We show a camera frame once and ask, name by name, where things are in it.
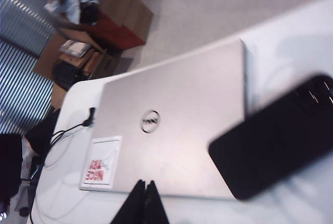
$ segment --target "cable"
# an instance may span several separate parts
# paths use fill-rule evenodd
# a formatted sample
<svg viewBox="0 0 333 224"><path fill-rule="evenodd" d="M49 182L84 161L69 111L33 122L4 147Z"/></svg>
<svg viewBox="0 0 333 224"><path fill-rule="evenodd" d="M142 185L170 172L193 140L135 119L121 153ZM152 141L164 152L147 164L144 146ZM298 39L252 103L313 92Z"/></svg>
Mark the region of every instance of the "cable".
<svg viewBox="0 0 333 224"><path fill-rule="evenodd" d="M75 133L77 133L77 132L79 132L79 131L82 131L82 130L84 130L84 128L81 128L81 129L79 129L79 130L77 130L77 131L75 131L75 132L73 132L73 133L68 133L67 135L64 135L64 136L62 136L61 137L61 140L64 140L65 138L68 138L68 137L70 137L70 136L72 136L72 135L74 135ZM66 148L65 148L65 150L64 150L64 152L53 162L53 163L51 163L51 164L45 164L45 162L44 162L44 168L50 168L50 167L52 167L53 165L55 165L61 158L62 158L62 156L66 153L66 151L67 151L67 148L69 147L69 145L70 145L70 141L68 142L68 144L67 144L67 146L66 146Z"/></svg>
<svg viewBox="0 0 333 224"><path fill-rule="evenodd" d="M80 200L79 200L77 203L75 203L75 204L71 207L70 210L68 210L66 213L64 213L64 214L62 214L62 215L60 215L60 216L58 216L58 217L52 217L52 216L50 216L50 215L48 215L48 214L45 214L45 213L41 212L41 211L40 211L40 208L39 208L39 204L38 204L38 199L37 199L37 197L35 196L36 208L37 208L38 212L41 213L43 216L47 217L48 219L51 219L51 220L55 220L55 221L56 221L56 220L59 220L59 219L65 217L65 216L69 215L71 212L73 212L73 211L74 211L74 210L75 210L75 209L76 209L76 208L77 208L77 207L83 202L83 200L84 200L89 194L90 194L90 191L87 191L87 193L84 194L84 196L81 197Z"/></svg>
<svg viewBox="0 0 333 224"><path fill-rule="evenodd" d="M52 137L54 137L54 136L57 135L57 134L58 134L58 135L56 136L56 138L55 138L53 141L51 141L51 143L50 143L50 144L51 144L51 145L50 145L50 148L49 148L47 154L45 155L45 158L46 158L47 155L50 153L52 147L53 147L58 141L61 140L61 138L63 137L63 135L64 135L65 133L67 133L67 132L69 132L69 131L71 131L71 130L73 130L73 129L79 127L79 126L83 126L83 127L89 127L89 126L91 126L91 125L93 124L93 119L94 119L94 113L95 113L95 110L96 110L96 108L94 108L94 107L89 108L89 111L90 111L89 117L88 117L85 121L83 121L82 124L77 124L77 125L75 125L75 126L69 128L69 129L67 129L67 130L60 130L60 131L57 131L56 133L54 133L54 134L52 135ZM34 198L34 200L35 200L35 199L36 199L36 206L37 206L37 210L38 210L38 204L37 204L37 197L36 197L36 194L35 194L35 198ZM31 209L30 209L30 212L29 212L29 218L30 218L31 224L34 224L34 222L33 222L33 220L32 220L32 206L31 206ZM71 209L71 211L67 212L65 215L70 214L74 209Z"/></svg>
<svg viewBox="0 0 333 224"><path fill-rule="evenodd" d="M59 133L61 133L61 132L64 132L64 130L60 130L60 131L58 131L58 132L55 132L51 137L54 137L56 134L59 134Z"/></svg>
<svg viewBox="0 0 333 224"><path fill-rule="evenodd" d="M30 202L31 202L29 191L30 191L30 187L28 188L28 204L30 204ZM33 206L33 202L31 202L31 209L30 209L30 213L29 213L29 219L30 219L31 224L35 224L32 220L32 206Z"/></svg>

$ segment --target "black cable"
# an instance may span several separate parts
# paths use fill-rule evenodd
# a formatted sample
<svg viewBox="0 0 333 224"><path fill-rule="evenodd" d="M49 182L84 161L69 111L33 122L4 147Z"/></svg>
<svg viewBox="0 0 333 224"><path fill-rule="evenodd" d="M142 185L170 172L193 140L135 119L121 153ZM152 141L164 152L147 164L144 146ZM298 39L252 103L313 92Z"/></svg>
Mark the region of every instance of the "black cable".
<svg viewBox="0 0 333 224"><path fill-rule="evenodd" d="M69 129L67 129L67 130L65 130L65 131L63 131L63 133L61 133L61 134L59 134L59 136L57 136L56 138L55 138L55 140L51 143L51 147L50 147L50 150L52 149L52 147L63 137L63 135L65 134L65 133L67 133L67 132L69 132L70 130L73 130L73 129L75 129L75 128L78 128L79 126L83 126L83 124L78 124L78 125L75 125L74 127L72 127L72 128L69 128Z"/></svg>
<svg viewBox="0 0 333 224"><path fill-rule="evenodd" d="M55 132L51 137L54 137L56 134L59 134L59 133L61 133L61 132L64 132L64 130L60 130L60 131L58 131L58 132Z"/></svg>
<svg viewBox="0 0 333 224"><path fill-rule="evenodd" d="M30 192L30 190L31 190L31 188L30 188L30 185L29 185L29 187L28 187L28 206L29 207L31 206L30 211L29 211L29 219L30 219L31 224L35 224L33 222L33 220L32 220L32 206L33 206L33 201L31 201L31 197L30 197L30 193L31 192Z"/></svg>
<svg viewBox="0 0 333 224"><path fill-rule="evenodd" d="M45 158L47 157L47 155L49 154L50 150L52 149L52 147L59 141L61 140L61 138L63 137L63 135L67 132L69 132L70 130L73 130L79 126L84 126L84 127L88 127L90 126L92 123L93 123L93 117L94 117L94 113L95 113L95 108L90 108L90 114L89 114L89 117L88 119L86 119L85 121L83 121L82 124L77 124L67 130L60 130L60 131L57 131L56 133L54 133L51 137L54 137L56 134L59 134L55 139L54 141L52 141L50 144L50 148L48 150L48 152L46 153L45 155ZM45 163L45 160L43 162L43 165L39 167L39 169L43 168L44 167L44 163ZM33 203L31 205L31 209L30 209L30 212L29 212L29 218L30 218L30 222L31 224L34 224L33 220L32 220L32 206L33 206Z"/></svg>

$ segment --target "black object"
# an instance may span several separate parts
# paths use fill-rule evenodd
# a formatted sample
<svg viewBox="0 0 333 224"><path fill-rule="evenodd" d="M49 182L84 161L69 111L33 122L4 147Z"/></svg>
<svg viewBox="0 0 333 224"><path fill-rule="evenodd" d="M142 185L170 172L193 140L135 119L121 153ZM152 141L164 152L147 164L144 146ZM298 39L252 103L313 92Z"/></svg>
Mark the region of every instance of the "black object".
<svg viewBox="0 0 333 224"><path fill-rule="evenodd" d="M79 74L79 68L64 61L60 61L53 66L54 82L66 91L68 91L75 82L79 81Z"/></svg>
<svg viewBox="0 0 333 224"><path fill-rule="evenodd" d="M80 23L91 25L98 20L99 6L93 2L82 2L80 3Z"/></svg>
<svg viewBox="0 0 333 224"><path fill-rule="evenodd" d="M51 141L59 113L60 110L51 113L24 135L30 143L31 148L41 156L44 156L48 152L49 143Z"/></svg>
<svg viewBox="0 0 333 224"><path fill-rule="evenodd" d="M20 214L21 217L27 217L29 215L29 208L28 207L23 207L20 209Z"/></svg>
<svg viewBox="0 0 333 224"><path fill-rule="evenodd" d="M22 141L18 134L0 134L0 202L10 202L21 185Z"/></svg>
<svg viewBox="0 0 333 224"><path fill-rule="evenodd" d="M154 181L139 180L111 224L169 224Z"/></svg>
<svg viewBox="0 0 333 224"><path fill-rule="evenodd" d="M85 120L82 123L82 126L87 127L90 126L93 123L93 119L94 119L94 114L95 114L96 108L95 107L91 107L89 108L89 117L87 120Z"/></svg>
<svg viewBox="0 0 333 224"><path fill-rule="evenodd" d="M213 141L209 154L245 200L331 151L332 124L333 80L318 75Z"/></svg>

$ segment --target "dell logo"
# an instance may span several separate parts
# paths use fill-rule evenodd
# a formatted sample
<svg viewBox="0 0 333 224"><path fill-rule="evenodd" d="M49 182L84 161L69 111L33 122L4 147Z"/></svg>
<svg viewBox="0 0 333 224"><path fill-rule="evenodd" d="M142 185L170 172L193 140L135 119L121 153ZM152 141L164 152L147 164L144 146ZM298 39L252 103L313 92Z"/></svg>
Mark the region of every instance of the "dell logo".
<svg viewBox="0 0 333 224"><path fill-rule="evenodd" d="M146 112L144 117L141 119L141 129L145 133L154 132L160 124L160 114L157 111L150 110Z"/></svg>

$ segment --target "silver laptop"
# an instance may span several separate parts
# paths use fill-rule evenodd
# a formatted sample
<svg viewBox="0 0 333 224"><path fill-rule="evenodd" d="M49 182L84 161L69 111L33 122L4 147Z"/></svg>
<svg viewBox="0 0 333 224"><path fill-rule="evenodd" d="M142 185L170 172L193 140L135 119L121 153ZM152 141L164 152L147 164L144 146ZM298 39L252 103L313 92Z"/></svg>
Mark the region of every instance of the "silver laptop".
<svg viewBox="0 0 333 224"><path fill-rule="evenodd" d="M111 191L154 180L161 195L233 197L208 154L244 117L241 40L210 45L105 85L93 138L121 136Z"/></svg>

